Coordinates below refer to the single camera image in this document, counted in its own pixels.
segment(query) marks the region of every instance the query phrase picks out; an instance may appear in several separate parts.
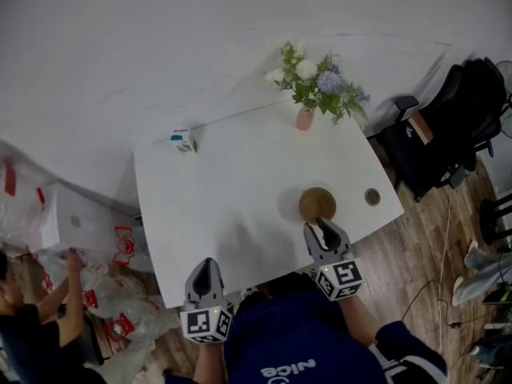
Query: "pink vase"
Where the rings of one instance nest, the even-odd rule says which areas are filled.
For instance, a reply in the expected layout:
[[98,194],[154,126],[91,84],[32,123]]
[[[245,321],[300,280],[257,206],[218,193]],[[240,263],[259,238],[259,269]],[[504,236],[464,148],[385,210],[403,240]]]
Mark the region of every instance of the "pink vase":
[[313,115],[313,111],[310,111],[305,107],[301,108],[297,115],[297,123],[295,124],[297,129],[300,131],[307,131],[309,128],[311,128],[311,124],[313,123]]

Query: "wooden bowl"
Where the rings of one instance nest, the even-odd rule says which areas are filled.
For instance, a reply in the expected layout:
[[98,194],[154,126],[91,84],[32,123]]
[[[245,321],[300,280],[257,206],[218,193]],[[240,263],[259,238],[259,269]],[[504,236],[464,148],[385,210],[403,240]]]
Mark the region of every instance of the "wooden bowl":
[[298,202],[302,219],[315,225],[317,218],[331,220],[336,214],[336,201],[331,192],[323,188],[309,188]]

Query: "hand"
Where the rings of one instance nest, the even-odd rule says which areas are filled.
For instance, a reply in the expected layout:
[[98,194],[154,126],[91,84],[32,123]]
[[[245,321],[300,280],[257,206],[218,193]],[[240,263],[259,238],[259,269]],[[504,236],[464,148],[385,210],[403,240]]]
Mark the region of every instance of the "hand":
[[80,273],[85,267],[75,249],[71,248],[67,253],[67,271],[69,273]]

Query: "blue hydrangea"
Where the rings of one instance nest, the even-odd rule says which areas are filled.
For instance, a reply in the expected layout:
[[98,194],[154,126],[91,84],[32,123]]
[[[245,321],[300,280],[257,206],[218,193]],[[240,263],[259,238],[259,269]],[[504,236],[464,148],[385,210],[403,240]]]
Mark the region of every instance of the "blue hydrangea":
[[324,71],[317,80],[318,89],[324,94],[339,94],[342,81],[333,71]]
[[335,73],[337,75],[340,75],[339,67],[336,64],[333,64],[333,66],[330,68],[330,71],[332,73]]

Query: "fiducial marker cube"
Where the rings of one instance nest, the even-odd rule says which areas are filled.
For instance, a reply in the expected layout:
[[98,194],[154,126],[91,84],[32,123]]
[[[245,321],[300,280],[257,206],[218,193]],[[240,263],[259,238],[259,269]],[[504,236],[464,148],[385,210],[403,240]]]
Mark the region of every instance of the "fiducial marker cube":
[[170,141],[182,154],[198,152],[198,143],[190,130],[174,130]]
[[315,281],[329,300],[348,298],[357,293],[364,283],[358,260],[345,260],[318,268]]
[[183,311],[179,315],[183,336],[192,342],[207,344],[227,339],[232,316],[222,306]]

